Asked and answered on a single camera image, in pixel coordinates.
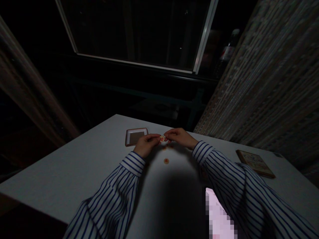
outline bottle cap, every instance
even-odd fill
[[[232,35],[237,35],[239,33],[239,29],[234,29]]]

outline person's right hand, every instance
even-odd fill
[[[165,141],[168,139],[168,143],[171,141],[176,141],[180,145],[189,148],[190,150],[194,150],[198,141],[190,136],[183,128],[175,128],[167,131],[164,136]]]

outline shirt cuff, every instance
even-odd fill
[[[137,153],[131,151],[120,164],[135,176],[140,177],[145,166],[145,161]]]
[[[196,162],[202,166],[210,152],[213,150],[213,146],[210,146],[208,143],[204,141],[199,141],[195,146],[192,156],[196,160]]]

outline finger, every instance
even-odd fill
[[[175,129],[170,129],[169,131],[165,132],[165,137],[167,137],[166,135],[171,134],[171,133],[175,133],[178,134],[179,133],[179,128],[175,128]]]
[[[155,146],[159,145],[159,143],[160,143],[160,138],[159,137],[153,138],[151,141],[149,141],[149,144],[152,147],[155,147]]]
[[[166,138],[168,138],[171,141],[177,141],[178,136],[176,134],[168,134]]]
[[[160,134],[148,134],[148,135],[143,136],[143,138],[145,140],[150,140],[152,138],[157,138],[157,137],[160,137]]]

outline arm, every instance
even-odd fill
[[[134,151],[104,180],[94,196],[82,202],[64,239],[124,237],[145,166],[143,158],[160,143],[159,136],[149,134],[139,139]]]
[[[181,144],[193,149],[192,155],[205,168],[219,202],[248,237],[318,238],[308,221],[248,165],[234,163],[211,145],[198,142],[186,131],[180,131],[181,139],[187,140]],[[176,133],[165,136],[180,140]]]

